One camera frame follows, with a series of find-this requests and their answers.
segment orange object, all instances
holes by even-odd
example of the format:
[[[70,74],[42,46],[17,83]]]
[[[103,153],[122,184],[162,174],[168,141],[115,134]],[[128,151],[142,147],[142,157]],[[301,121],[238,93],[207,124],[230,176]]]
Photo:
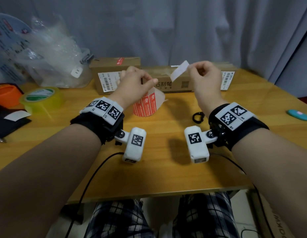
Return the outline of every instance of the orange object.
[[[16,86],[6,85],[0,87],[0,105],[5,108],[18,105],[21,96],[22,93]]]

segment pants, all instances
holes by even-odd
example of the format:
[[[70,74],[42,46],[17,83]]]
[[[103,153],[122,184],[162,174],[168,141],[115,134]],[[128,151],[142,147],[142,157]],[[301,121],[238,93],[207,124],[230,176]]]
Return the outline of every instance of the pants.
[[[173,221],[174,238],[239,238],[226,192],[184,195]],[[97,204],[84,238],[154,238],[138,200]]]

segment wooden tabletop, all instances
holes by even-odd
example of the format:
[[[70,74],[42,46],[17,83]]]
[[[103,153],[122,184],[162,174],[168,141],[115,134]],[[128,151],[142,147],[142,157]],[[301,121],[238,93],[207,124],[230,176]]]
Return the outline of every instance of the wooden tabletop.
[[[31,123],[6,137],[7,144],[0,143],[0,169],[33,148],[43,140],[60,131],[97,95],[94,82],[86,88],[63,89],[65,105],[47,115],[32,115]],[[270,129],[286,139],[307,148],[307,121],[286,114],[297,109],[307,114],[307,105],[266,80],[239,69],[223,97],[237,102],[256,114]],[[194,93],[166,94],[167,101],[158,111],[140,118],[128,108],[125,113],[124,130],[133,127],[147,132],[142,159],[129,164],[121,156],[112,157],[99,170],[91,182],[84,202],[91,200],[122,199],[128,197],[163,196],[198,193],[213,190],[233,190],[252,185],[229,161],[211,155],[207,163],[192,164],[184,137],[184,129],[195,125],[192,115],[199,112]],[[200,125],[208,130],[207,119]],[[91,169],[77,187],[69,202],[77,202],[92,173],[111,154],[124,151],[125,145],[115,146],[115,141],[102,146]],[[227,148],[214,148],[210,152],[231,157]]]

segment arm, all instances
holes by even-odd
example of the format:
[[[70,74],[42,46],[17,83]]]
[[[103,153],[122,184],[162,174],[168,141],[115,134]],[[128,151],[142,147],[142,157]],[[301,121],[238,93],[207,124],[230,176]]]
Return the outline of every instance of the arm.
[[[148,80],[141,84],[141,78]],[[143,70],[121,73],[108,98],[127,108],[156,83]],[[84,178],[101,147],[98,136],[72,124],[0,171],[0,237],[45,237],[63,205]]]
[[[227,101],[222,99],[222,74],[204,61],[189,67],[195,96],[204,114]],[[257,129],[232,148],[235,159],[296,237],[307,234],[307,150],[272,133]]]

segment floor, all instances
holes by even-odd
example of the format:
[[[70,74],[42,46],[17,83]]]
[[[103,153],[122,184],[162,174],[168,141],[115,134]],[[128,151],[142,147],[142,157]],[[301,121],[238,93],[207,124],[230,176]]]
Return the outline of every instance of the floor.
[[[232,208],[239,234],[243,229],[256,230],[251,209],[248,204],[247,190],[240,190],[232,199]],[[151,228],[158,230],[162,224],[173,220],[178,212],[179,196],[167,196],[156,198],[143,198],[143,210],[146,220]],[[69,238],[83,238],[89,219],[95,208],[95,203],[88,203],[84,206],[84,223],[74,224]],[[70,221],[59,217],[51,226],[46,238],[64,238]],[[242,238],[258,238],[256,232],[244,231]]]

